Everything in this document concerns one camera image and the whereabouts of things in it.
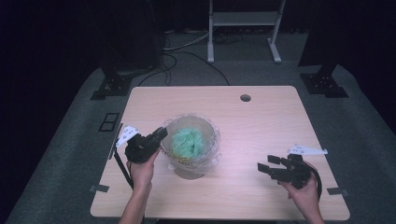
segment forearm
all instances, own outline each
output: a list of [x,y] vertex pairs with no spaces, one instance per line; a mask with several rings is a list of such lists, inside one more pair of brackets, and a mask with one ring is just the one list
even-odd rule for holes
[[120,224],[141,224],[149,199],[150,188],[135,189],[120,218]]
[[323,217],[320,214],[320,211],[309,213],[304,215],[305,220],[309,224],[324,224]]

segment gray carpet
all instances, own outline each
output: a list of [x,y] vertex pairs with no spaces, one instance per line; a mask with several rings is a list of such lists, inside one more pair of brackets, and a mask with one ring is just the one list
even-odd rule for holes
[[[350,194],[345,200],[351,216],[343,223],[396,223],[394,133],[361,92],[356,79],[341,66],[337,66],[333,77],[346,90],[348,98],[326,98],[307,92],[299,75],[318,71],[317,66],[297,67],[307,34],[278,35],[276,45],[282,64],[274,64],[266,44],[267,36],[236,35],[235,38],[241,39],[236,43],[215,45],[212,65],[231,85],[295,87],[319,142],[329,150],[326,157],[339,187]],[[168,47],[196,37],[170,34]],[[181,51],[206,57],[205,42]],[[150,77],[142,86],[165,86],[169,80],[171,86],[227,85],[216,69],[199,58],[187,53],[170,54],[177,59],[171,73]],[[172,57],[163,58],[168,67],[174,63]],[[132,87],[147,76],[134,78]],[[92,93],[103,79],[101,69],[97,69],[81,87],[7,223],[118,222],[116,218],[96,218],[90,214],[94,197],[90,187],[99,183],[115,135],[98,129],[106,113],[122,115],[128,100],[128,96],[113,96],[91,101]]]

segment tape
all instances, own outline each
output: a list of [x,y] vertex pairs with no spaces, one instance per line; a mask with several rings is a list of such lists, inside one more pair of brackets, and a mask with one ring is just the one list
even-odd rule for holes
[[96,191],[101,191],[104,193],[107,193],[109,186],[104,186],[104,185],[92,185],[90,188],[90,192],[95,193]]
[[342,194],[344,197],[349,196],[349,192],[346,189],[339,189],[339,188],[333,188],[333,189],[327,189],[330,195],[334,194]]

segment hole in table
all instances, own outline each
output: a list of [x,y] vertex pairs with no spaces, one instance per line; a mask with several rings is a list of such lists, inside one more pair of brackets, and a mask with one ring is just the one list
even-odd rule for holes
[[243,102],[249,102],[251,100],[251,97],[247,94],[241,95],[241,101]]

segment white tag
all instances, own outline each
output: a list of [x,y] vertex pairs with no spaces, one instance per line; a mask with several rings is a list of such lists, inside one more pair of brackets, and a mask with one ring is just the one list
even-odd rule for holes
[[116,147],[122,146],[122,144],[133,138],[137,133],[139,133],[138,129],[131,126],[126,126],[122,131],[119,141],[116,143]]
[[312,147],[303,147],[303,146],[298,146],[295,145],[291,149],[288,149],[289,154],[294,154],[294,155],[323,155],[323,154],[328,154],[327,149],[316,149]]

